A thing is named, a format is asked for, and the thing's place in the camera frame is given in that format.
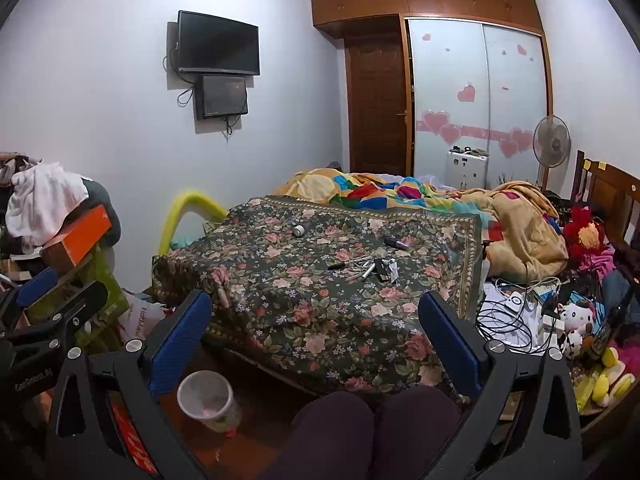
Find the pink blanket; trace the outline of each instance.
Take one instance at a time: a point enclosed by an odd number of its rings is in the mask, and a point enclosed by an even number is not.
[[[578,269],[594,270],[598,275],[598,279],[602,283],[604,277],[614,269],[613,252],[614,248],[609,246],[608,248],[604,249],[604,251],[602,251],[602,254],[600,256],[585,254]]]

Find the red plush toy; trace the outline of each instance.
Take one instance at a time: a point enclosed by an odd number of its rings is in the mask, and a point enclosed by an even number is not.
[[[569,257],[580,263],[585,254],[599,256],[604,250],[604,227],[594,222],[588,207],[574,206],[571,209],[571,221],[562,232]]]

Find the wooden cabinet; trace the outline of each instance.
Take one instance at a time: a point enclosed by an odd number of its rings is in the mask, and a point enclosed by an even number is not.
[[[388,14],[468,18],[542,33],[535,0],[312,0],[314,25]]]
[[[314,25],[409,12],[407,0],[312,0]]]

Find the flat screen tv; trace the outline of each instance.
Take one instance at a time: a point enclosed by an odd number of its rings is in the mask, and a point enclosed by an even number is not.
[[[260,75],[258,27],[178,12],[178,71]]]

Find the yellow plush toy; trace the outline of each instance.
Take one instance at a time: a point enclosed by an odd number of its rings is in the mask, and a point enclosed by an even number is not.
[[[633,374],[622,376],[625,364],[618,359],[618,351],[609,347],[602,353],[602,364],[606,368],[602,371],[593,387],[591,400],[598,406],[606,408],[613,400],[620,400],[636,380]]]

